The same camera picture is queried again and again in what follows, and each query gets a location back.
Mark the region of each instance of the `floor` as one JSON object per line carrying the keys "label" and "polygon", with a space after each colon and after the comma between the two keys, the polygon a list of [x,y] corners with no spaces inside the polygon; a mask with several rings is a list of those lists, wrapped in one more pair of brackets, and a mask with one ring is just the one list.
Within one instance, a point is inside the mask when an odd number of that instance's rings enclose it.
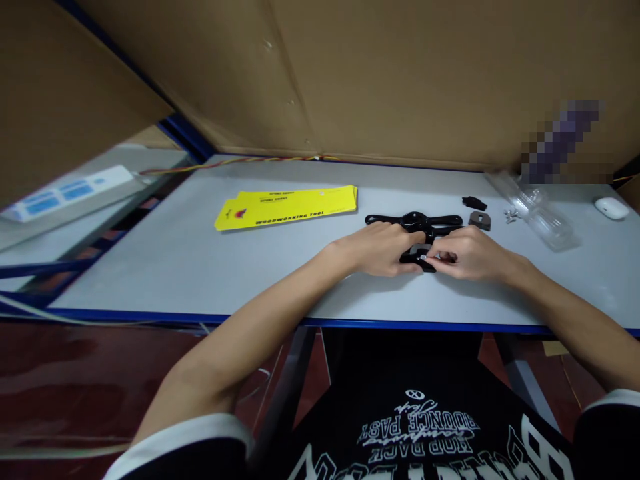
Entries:
{"label": "floor", "polygon": [[[84,449],[128,443],[162,378],[202,337],[154,328],[0,323],[0,449]],[[604,391],[570,355],[547,357],[521,342],[562,433],[571,438],[581,406]],[[291,337],[243,386],[236,414],[258,436],[291,347]],[[479,359],[506,385],[495,339]],[[296,423],[329,388],[318,329]],[[94,459],[0,461],[3,479],[100,479],[119,454]]]}

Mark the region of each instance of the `white power strip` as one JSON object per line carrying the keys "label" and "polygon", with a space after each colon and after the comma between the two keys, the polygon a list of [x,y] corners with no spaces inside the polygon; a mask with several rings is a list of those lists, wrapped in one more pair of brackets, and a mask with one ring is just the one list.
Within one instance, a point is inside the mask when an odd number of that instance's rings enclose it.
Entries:
{"label": "white power strip", "polygon": [[0,217],[25,223],[132,180],[134,177],[129,170],[116,165],[66,185],[38,191],[14,203],[0,213]]}

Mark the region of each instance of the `cardboard panel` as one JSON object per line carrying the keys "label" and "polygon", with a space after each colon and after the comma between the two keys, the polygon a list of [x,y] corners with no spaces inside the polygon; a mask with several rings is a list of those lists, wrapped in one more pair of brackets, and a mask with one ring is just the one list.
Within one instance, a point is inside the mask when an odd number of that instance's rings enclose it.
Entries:
{"label": "cardboard panel", "polygon": [[631,208],[640,213],[640,177],[632,178],[618,188],[617,192]]}
{"label": "cardboard panel", "polygon": [[172,112],[55,2],[1,12],[0,208]]}
{"label": "cardboard panel", "polygon": [[640,153],[636,0],[79,3],[224,152],[480,170],[597,99],[574,160]]}
{"label": "cardboard panel", "polygon": [[125,140],[124,143],[142,145],[147,148],[182,150],[176,142],[166,136],[156,125],[152,125],[142,130],[142,132],[138,132],[136,135]]}
{"label": "cardboard panel", "polygon": [[266,2],[78,4],[221,151],[317,151]]}
{"label": "cardboard panel", "polygon": [[273,0],[332,155],[510,163],[563,99],[604,100],[583,152],[640,152],[635,0]]}

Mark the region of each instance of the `small screw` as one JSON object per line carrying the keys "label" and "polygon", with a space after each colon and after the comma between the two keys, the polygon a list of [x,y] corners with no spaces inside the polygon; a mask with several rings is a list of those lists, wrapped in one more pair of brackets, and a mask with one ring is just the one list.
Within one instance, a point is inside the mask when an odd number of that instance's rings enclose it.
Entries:
{"label": "small screw", "polygon": [[515,222],[516,218],[520,216],[518,210],[505,210],[507,216],[507,223]]}

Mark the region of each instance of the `cable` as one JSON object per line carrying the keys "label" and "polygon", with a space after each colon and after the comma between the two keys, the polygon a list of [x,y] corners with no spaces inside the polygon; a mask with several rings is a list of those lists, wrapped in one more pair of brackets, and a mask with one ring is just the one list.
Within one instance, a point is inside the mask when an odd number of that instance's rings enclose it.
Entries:
{"label": "cable", "polygon": [[72,325],[93,325],[93,326],[99,326],[99,327],[128,327],[130,325],[142,325],[144,323],[153,323],[152,321],[108,323],[108,322],[99,322],[99,321],[91,322],[91,321],[84,321],[84,320],[73,320],[73,319],[61,317],[59,315],[55,315],[53,313],[49,313],[44,310],[37,309],[35,307],[27,305],[26,303],[18,302],[17,300],[5,297],[4,295],[0,295],[0,302],[10,307],[17,308],[18,310],[31,313],[32,315],[36,315],[37,317],[41,317],[43,319],[54,320],[62,323],[70,323]]}
{"label": "cable", "polygon": [[326,155],[316,155],[314,157],[271,157],[271,158],[261,158],[261,157],[246,157],[239,159],[229,159],[222,160],[218,163],[212,163],[211,165],[192,165],[190,167],[178,167],[174,169],[149,169],[142,170],[138,172],[139,175],[165,175],[168,173],[184,173],[193,170],[204,170],[210,168],[221,167],[222,165],[228,165],[230,163],[238,163],[238,162],[253,162],[253,161],[310,161],[310,160],[340,160],[337,157],[329,157]]}
{"label": "cable", "polygon": [[575,398],[576,402],[578,402],[578,407],[580,408],[580,411],[582,411],[582,403],[580,403],[580,400],[578,400],[578,395],[576,395],[576,392],[573,389],[573,385],[571,384],[571,380],[569,380],[569,374],[567,373],[567,369],[565,368],[564,355],[560,355],[560,363],[562,363],[562,371],[565,373],[565,378],[567,379],[567,383],[569,384],[569,388],[571,389],[571,393],[573,394],[573,398]]}
{"label": "cable", "polygon": [[618,179],[613,179],[613,181],[614,181],[614,182],[617,182],[617,181],[620,181],[620,180],[632,179],[632,178],[634,178],[634,177],[635,177],[635,175],[628,175],[628,176],[626,176],[626,177],[620,177],[620,178],[618,178]]}
{"label": "cable", "polygon": [[258,388],[256,388],[256,389],[255,389],[254,391],[252,391],[250,394],[245,395],[245,396],[244,396],[244,397],[242,397],[240,400],[238,400],[238,402],[237,402],[237,403],[238,403],[238,405],[239,405],[240,403],[244,402],[244,400],[247,400],[248,398],[250,398],[250,397],[254,396],[256,393],[258,393],[258,392],[260,391],[260,389],[261,389],[262,387],[264,387],[266,384],[268,384],[268,382],[269,382],[269,380],[270,380],[270,378],[271,378],[271,372],[270,372],[270,371],[268,371],[268,370],[265,370],[265,369],[258,369],[258,371],[259,371],[259,372],[264,373],[264,374],[267,376],[267,378],[265,379],[265,381],[264,381],[264,382],[263,382],[263,383],[262,383]]}

